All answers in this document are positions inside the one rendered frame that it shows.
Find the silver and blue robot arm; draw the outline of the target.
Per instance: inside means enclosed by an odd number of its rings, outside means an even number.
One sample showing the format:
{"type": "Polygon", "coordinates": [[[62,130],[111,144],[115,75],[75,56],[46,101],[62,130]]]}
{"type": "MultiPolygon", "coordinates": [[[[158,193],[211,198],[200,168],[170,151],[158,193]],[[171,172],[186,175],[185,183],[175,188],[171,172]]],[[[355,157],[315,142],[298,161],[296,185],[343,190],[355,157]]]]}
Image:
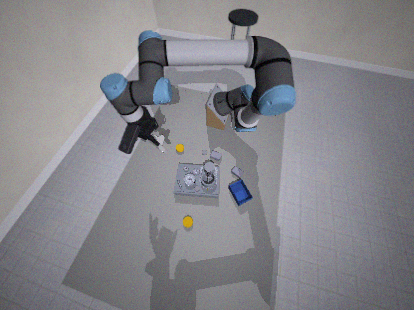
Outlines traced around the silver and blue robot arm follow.
{"type": "Polygon", "coordinates": [[[226,116],[234,110],[236,132],[256,131],[263,115],[285,113],[296,103],[290,54],[280,43],[266,37],[162,40],[160,34],[148,30],[139,35],[138,59],[139,80],[127,82],[122,74],[113,73],[100,83],[106,99],[126,122],[138,121],[143,116],[143,105],[172,100],[172,87],[170,80],[164,78],[164,66],[244,65],[254,69],[255,88],[244,85],[218,92],[213,98],[219,115],[226,116]]]}

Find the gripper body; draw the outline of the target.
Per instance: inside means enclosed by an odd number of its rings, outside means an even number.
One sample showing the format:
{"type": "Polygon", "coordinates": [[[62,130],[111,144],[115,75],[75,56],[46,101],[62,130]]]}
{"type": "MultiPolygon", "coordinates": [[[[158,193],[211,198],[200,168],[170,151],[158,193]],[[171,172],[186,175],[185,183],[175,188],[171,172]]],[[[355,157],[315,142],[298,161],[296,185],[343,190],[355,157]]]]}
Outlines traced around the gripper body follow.
{"type": "Polygon", "coordinates": [[[141,125],[142,127],[141,127],[138,137],[144,140],[147,140],[146,135],[151,134],[154,131],[154,129],[156,130],[158,128],[158,125],[156,126],[156,124],[158,123],[155,118],[151,117],[149,111],[147,110],[145,106],[141,106],[141,107],[144,111],[143,116],[138,121],[126,122],[126,123],[129,125],[141,125]]]}

